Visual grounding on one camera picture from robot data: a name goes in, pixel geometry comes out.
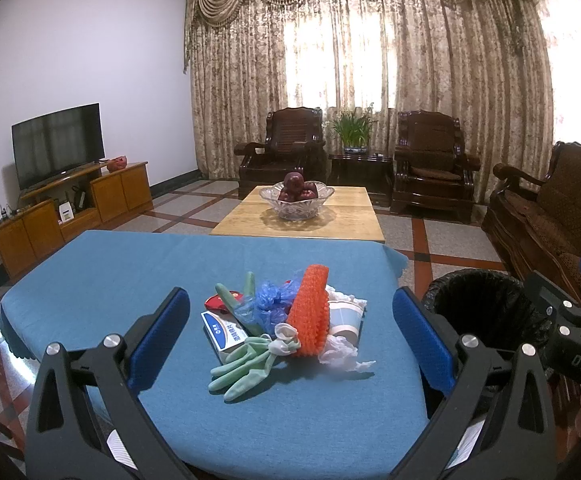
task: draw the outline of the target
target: cabinet door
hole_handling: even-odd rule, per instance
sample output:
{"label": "cabinet door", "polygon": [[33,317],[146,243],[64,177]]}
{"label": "cabinet door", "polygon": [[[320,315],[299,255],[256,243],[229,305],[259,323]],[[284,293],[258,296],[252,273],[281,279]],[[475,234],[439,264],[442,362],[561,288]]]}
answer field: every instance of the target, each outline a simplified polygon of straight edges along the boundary
{"label": "cabinet door", "polygon": [[107,222],[128,211],[122,177],[119,174],[98,178],[91,182],[91,187],[102,222]]}
{"label": "cabinet door", "polygon": [[61,235],[57,213],[52,202],[25,214],[23,220],[32,250],[39,260],[64,245],[64,237]]}
{"label": "cabinet door", "polygon": [[0,229],[0,254],[11,278],[30,269],[37,262],[21,219]]}
{"label": "cabinet door", "polygon": [[122,185],[129,210],[152,200],[145,166],[138,166],[124,171],[122,173]]}

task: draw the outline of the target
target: green plant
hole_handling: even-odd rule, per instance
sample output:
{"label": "green plant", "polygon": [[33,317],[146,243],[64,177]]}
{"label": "green plant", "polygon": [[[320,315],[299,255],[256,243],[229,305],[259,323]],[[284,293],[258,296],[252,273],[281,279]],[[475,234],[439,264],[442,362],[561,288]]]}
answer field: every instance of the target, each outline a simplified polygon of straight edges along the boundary
{"label": "green plant", "polygon": [[342,139],[346,148],[361,148],[368,145],[371,125],[377,121],[372,121],[373,103],[364,108],[362,114],[357,117],[357,111],[341,112],[339,117],[333,121],[333,129]]}

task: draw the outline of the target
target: glass bowl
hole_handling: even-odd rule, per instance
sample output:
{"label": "glass bowl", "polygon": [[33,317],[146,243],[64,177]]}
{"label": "glass bowl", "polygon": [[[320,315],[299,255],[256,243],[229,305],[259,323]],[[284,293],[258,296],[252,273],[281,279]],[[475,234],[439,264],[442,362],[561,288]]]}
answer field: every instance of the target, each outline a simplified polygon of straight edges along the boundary
{"label": "glass bowl", "polygon": [[309,182],[313,182],[315,187],[317,187],[317,198],[301,200],[301,202],[282,202],[281,200],[277,200],[277,197],[279,197],[282,191],[282,187],[284,187],[283,182],[278,182],[274,186],[261,189],[259,196],[266,200],[283,220],[307,220],[317,216],[319,208],[335,192],[332,187],[327,186],[323,182],[317,182],[315,180]]}

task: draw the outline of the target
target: trash can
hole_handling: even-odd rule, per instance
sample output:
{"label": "trash can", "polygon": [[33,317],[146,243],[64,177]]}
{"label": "trash can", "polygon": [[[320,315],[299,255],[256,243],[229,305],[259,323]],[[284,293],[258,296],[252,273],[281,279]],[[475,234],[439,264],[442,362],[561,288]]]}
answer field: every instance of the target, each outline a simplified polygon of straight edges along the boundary
{"label": "trash can", "polygon": [[431,283],[423,305],[442,314],[461,335],[476,335],[486,346],[517,350],[531,343],[542,356],[551,322],[535,310],[520,280],[495,270],[462,269]]}

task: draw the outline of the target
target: table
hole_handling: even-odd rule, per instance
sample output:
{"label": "table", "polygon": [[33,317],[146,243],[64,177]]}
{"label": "table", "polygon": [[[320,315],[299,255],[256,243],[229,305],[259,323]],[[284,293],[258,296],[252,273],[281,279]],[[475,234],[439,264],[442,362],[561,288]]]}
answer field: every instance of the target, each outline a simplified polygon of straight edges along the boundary
{"label": "table", "polygon": [[384,243],[373,204],[363,187],[335,187],[335,193],[308,220],[282,220],[259,196],[257,186],[213,229],[212,235],[371,240]]}
{"label": "table", "polygon": [[[376,360],[371,372],[334,380],[310,360],[290,360],[239,402],[208,393],[219,360],[200,312],[215,283],[239,290],[247,270],[257,283],[283,283],[315,263],[329,267],[337,290],[368,300],[359,360]],[[51,341],[90,348],[181,286],[190,319],[139,400],[184,462],[233,480],[380,480],[427,424],[419,367],[392,313],[407,263],[358,240],[86,231],[6,293],[0,326],[7,318],[9,345],[18,336],[37,358]],[[91,398],[106,416],[98,392]]]}
{"label": "table", "polygon": [[393,183],[393,157],[375,153],[352,155],[332,153],[329,186],[363,186],[371,202],[382,207],[391,207]]}

